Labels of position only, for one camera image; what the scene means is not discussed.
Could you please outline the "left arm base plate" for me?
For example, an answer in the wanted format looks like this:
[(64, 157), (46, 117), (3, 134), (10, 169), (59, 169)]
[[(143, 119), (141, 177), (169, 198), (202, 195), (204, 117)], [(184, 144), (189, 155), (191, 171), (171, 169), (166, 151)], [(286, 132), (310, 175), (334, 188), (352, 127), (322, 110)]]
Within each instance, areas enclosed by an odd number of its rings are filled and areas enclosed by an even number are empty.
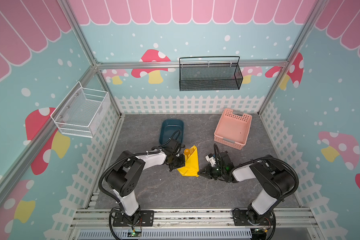
[(138, 210), (132, 216), (116, 212), (112, 216), (113, 227), (152, 227), (154, 211)]

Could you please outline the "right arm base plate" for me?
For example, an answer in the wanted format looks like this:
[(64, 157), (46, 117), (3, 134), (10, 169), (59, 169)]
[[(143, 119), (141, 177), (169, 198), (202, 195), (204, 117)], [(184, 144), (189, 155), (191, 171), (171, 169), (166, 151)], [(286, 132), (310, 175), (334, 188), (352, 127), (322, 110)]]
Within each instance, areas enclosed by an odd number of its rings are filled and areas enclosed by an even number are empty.
[(259, 215), (252, 209), (238, 209), (232, 210), (233, 220), (235, 226), (266, 226), (271, 227), (274, 224), (275, 216), (273, 212), (267, 212), (264, 215)]

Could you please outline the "yellow paper napkin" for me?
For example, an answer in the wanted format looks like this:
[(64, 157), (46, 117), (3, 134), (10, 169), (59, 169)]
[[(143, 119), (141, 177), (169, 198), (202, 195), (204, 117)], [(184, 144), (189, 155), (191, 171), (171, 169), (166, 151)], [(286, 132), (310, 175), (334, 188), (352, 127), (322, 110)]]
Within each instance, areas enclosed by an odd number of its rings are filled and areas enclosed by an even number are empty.
[(191, 155), (189, 158), (185, 157), (182, 154), (182, 157), (185, 158), (185, 166), (177, 169), (182, 176), (185, 177), (199, 177), (199, 158), (198, 158), (198, 149), (196, 146), (190, 148)]

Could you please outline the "dark teal plastic tub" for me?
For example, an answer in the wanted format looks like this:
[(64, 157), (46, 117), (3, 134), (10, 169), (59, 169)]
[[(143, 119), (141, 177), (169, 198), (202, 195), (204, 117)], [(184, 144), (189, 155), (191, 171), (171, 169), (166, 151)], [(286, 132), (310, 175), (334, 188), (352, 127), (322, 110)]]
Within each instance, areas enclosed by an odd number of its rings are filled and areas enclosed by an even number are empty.
[(170, 138), (176, 139), (179, 143), (183, 143), (184, 122), (182, 120), (167, 119), (162, 123), (160, 133), (160, 145), (166, 143)]

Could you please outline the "orange plastic spoon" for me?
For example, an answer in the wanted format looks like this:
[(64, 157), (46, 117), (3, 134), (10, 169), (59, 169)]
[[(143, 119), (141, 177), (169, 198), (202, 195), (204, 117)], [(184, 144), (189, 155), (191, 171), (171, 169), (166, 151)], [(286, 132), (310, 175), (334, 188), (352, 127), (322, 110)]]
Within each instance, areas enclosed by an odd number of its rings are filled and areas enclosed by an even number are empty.
[(185, 157), (189, 158), (191, 155), (190, 149), (184, 149), (184, 155), (185, 155)]

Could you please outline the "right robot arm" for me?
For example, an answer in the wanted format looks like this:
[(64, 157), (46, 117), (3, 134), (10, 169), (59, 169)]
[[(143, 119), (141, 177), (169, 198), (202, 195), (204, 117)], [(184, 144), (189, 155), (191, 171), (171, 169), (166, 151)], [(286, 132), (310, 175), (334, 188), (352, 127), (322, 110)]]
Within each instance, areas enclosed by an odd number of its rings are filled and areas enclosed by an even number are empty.
[(233, 210), (235, 225), (258, 226), (265, 220), (274, 219), (273, 209), (284, 199), (292, 195), (299, 186), (296, 171), (286, 162), (271, 155), (250, 160), (234, 166), (227, 152), (208, 155), (210, 165), (198, 172), (198, 175), (226, 183), (240, 183), (256, 179), (262, 190), (247, 210)]

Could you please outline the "pink perforated plastic basket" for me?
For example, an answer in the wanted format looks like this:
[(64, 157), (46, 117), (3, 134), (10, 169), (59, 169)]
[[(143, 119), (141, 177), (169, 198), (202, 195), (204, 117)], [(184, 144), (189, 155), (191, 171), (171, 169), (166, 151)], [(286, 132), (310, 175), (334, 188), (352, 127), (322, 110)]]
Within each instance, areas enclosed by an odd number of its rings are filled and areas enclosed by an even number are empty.
[(241, 150), (247, 143), (251, 122), (252, 115), (224, 109), (214, 132), (214, 141)]

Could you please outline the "aluminium front rail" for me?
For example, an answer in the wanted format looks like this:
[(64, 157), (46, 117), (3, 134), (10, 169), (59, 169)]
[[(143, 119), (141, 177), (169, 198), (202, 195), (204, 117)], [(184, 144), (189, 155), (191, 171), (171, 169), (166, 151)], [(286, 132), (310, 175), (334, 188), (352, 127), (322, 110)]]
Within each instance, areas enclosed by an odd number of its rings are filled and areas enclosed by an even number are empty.
[[(109, 227), (109, 209), (78, 210), (70, 229), (106, 229)], [(206, 209), (152, 209), (151, 215), (142, 217), (137, 228), (254, 228), (248, 220), (231, 208)], [(309, 208), (275, 208), (274, 216), (266, 217), (258, 227), (276, 223), (279, 228), (317, 228), (318, 223)]]

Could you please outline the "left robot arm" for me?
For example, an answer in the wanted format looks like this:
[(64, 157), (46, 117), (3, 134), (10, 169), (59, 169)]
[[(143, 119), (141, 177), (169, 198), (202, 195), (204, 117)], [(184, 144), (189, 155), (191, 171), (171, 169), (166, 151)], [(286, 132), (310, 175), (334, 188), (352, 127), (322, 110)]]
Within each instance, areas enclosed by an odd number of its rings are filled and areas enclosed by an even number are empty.
[(119, 205), (116, 212), (120, 213), (125, 222), (136, 225), (141, 218), (141, 207), (135, 195), (135, 188), (142, 172), (154, 166), (168, 165), (169, 170), (185, 166), (185, 157), (180, 152), (185, 145), (175, 139), (153, 147), (150, 151), (132, 153), (124, 151), (100, 176), (99, 190), (111, 197)]

